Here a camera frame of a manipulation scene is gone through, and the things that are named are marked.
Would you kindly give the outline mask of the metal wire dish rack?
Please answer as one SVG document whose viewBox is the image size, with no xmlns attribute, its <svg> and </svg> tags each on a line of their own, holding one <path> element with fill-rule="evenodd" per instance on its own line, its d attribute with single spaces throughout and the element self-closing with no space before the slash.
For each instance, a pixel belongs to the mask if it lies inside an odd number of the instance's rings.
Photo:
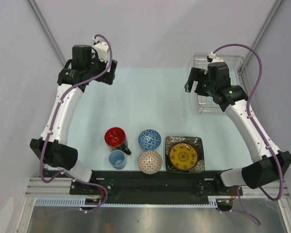
<svg viewBox="0 0 291 233">
<path fill-rule="evenodd" d="M 204 69 L 208 74 L 206 92 L 208 97 L 195 93 L 197 82 L 190 92 L 193 109 L 198 113 L 221 114 L 229 105 L 239 100 L 248 100 L 241 56 L 221 56 L 224 62 L 209 63 L 207 55 L 197 54 L 193 67 Z"/>
</svg>

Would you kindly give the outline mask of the black floral square plate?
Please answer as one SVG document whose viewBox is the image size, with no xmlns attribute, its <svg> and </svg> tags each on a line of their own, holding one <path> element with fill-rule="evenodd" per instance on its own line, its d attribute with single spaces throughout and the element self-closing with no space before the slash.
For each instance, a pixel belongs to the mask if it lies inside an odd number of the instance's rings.
<svg viewBox="0 0 291 233">
<path fill-rule="evenodd" d="M 198 162 L 190 170 L 179 170 L 175 168 L 169 159 L 170 149 L 174 144 L 177 143 L 188 143 L 192 145 L 198 153 Z M 203 173 L 205 171 L 205 160 L 204 160 L 204 150 L 203 143 L 200 137 L 192 136 L 168 136 L 165 139 L 165 167 L 168 172 L 173 173 Z"/>
</svg>

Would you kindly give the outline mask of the blue patterned bowl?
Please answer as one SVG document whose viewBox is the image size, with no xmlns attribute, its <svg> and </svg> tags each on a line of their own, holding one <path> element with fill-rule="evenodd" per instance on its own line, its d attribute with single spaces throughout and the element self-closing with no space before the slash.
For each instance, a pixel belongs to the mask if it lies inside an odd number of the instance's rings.
<svg viewBox="0 0 291 233">
<path fill-rule="evenodd" d="M 153 129 L 144 130 L 138 136 L 138 144 L 144 150 L 156 150 L 161 142 L 161 135 Z"/>
</svg>

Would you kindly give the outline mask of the yellow round plate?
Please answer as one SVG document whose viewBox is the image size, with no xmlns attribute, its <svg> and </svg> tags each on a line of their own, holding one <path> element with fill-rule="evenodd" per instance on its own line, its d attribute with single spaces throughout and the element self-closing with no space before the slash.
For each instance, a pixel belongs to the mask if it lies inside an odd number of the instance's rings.
<svg viewBox="0 0 291 233">
<path fill-rule="evenodd" d="M 175 168 L 179 170 L 190 170 L 198 162 L 198 153 L 188 143 L 177 143 L 170 149 L 169 159 Z"/>
</svg>

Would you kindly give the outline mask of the red patterned bowl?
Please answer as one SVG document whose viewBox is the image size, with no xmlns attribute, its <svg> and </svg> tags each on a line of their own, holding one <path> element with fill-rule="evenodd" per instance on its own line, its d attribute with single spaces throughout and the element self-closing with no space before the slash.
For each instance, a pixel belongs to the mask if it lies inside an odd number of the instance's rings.
<svg viewBox="0 0 291 233">
<path fill-rule="evenodd" d="M 145 174 L 155 174 L 162 167 L 162 157 L 154 150 L 146 150 L 138 158 L 138 167 Z"/>
</svg>

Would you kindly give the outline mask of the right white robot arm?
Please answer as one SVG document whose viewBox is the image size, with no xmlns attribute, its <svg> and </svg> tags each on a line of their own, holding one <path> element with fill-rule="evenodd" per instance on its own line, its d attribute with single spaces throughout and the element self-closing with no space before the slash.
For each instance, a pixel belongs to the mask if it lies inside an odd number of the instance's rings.
<svg viewBox="0 0 291 233">
<path fill-rule="evenodd" d="M 229 68 L 225 62 L 208 64 L 206 70 L 191 68 L 184 86 L 190 93 L 194 82 L 195 93 L 212 97 L 221 110 L 232 120 L 242 136 L 252 160 L 252 164 L 238 169 L 230 169 L 219 174 L 214 182 L 214 190 L 225 195 L 232 186 L 247 185 L 251 189 L 274 181 L 283 180 L 291 164 L 289 151 L 282 151 L 267 135 L 255 117 L 251 107 L 247 107 L 248 96 L 239 85 L 232 85 Z"/>
</svg>

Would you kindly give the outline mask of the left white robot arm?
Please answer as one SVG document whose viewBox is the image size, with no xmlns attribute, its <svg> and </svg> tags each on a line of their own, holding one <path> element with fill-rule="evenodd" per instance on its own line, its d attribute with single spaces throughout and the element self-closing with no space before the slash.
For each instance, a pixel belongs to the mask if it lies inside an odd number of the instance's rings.
<svg viewBox="0 0 291 233">
<path fill-rule="evenodd" d="M 97 181 L 92 171 L 79 159 L 78 151 L 68 146 L 68 133 L 74 111 L 91 81 L 111 85 L 115 78 L 117 62 L 112 59 L 112 50 L 107 42 L 97 41 L 93 46 L 74 45 L 69 59 L 58 75 L 57 94 L 47 125 L 38 139 L 31 139 L 30 148 L 44 165 L 67 173 L 81 181 L 81 189 L 92 194 L 97 190 Z"/>
</svg>

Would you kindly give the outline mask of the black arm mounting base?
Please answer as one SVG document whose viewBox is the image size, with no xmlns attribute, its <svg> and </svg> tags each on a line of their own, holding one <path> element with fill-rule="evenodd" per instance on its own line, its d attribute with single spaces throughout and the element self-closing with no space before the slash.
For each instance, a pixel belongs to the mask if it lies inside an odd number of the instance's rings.
<svg viewBox="0 0 291 233">
<path fill-rule="evenodd" d="M 89 182 L 71 181 L 71 195 L 87 195 L 81 209 L 91 211 L 110 205 L 200 205 L 209 196 L 227 196 L 229 201 L 242 194 L 237 186 L 223 187 L 214 172 L 184 174 L 157 172 L 147 175 L 138 171 L 97 171 Z"/>
</svg>

